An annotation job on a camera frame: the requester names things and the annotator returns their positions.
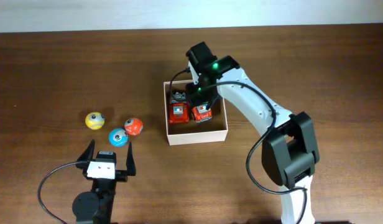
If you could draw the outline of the red toy fire truck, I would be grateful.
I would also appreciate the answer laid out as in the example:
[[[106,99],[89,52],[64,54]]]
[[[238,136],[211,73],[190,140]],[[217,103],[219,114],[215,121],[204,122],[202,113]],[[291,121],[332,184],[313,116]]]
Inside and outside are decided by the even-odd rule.
[[[169,98],[169,123],[187,124],[190,121],[189,105],[185,92],[176,92]]]

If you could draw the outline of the red toy truck yellow ladder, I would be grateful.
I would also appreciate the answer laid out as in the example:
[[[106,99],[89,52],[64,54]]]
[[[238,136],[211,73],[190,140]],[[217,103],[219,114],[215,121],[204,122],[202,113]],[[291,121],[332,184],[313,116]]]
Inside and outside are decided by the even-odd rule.
[[[208,121],[212,118],[212,110],[207,105],[195,106],[191,110],[191,115],[197,123]]]

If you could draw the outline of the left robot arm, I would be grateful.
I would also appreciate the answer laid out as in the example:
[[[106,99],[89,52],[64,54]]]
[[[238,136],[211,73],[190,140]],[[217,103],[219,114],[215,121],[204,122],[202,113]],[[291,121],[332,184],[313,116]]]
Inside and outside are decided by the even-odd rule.
[[[93,157],[94,149],[95,141],[91,141],[77,159],[76,167],[83,171],[86,179],[92,181],[91,190],[80,193],[73,201],[72,211],[77,224],[111,224],[116,184],[127,182],[128,177],[136,175],[131,144],[127,149],[125,170],[116,168],[115,152],[99,151]]]

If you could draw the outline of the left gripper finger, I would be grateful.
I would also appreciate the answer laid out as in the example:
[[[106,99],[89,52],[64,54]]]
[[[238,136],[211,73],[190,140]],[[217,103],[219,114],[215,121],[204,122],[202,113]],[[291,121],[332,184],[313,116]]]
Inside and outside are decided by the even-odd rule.
[[[127,175],[136,176],[136,165],[132,153],[132,142],[129,142],[126,159]]]
[[[91,140],[88,147],[84,150],[84,152],[79,156],[76,160],[76,167],[79,169],[87,169],[88,164],[92,161],[93,154],[95,149],[95,140]]]

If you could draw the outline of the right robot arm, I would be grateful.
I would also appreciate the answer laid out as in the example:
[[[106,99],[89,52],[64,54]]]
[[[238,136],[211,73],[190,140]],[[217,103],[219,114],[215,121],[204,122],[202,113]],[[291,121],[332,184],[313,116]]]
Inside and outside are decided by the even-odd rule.
[[[246,171],[262,191],[281,198],[282,223],[314,223],[310,188],[320,160],[313,121],[305,112],[294,114],[271,100],[231,56],[218,58],[205,42],[187,52],[194,86],[193,104],[228,100],[260,134],[246,158]],[[251,172],[251,159],[262,148],[262,166],[278,190],[263,187]]]

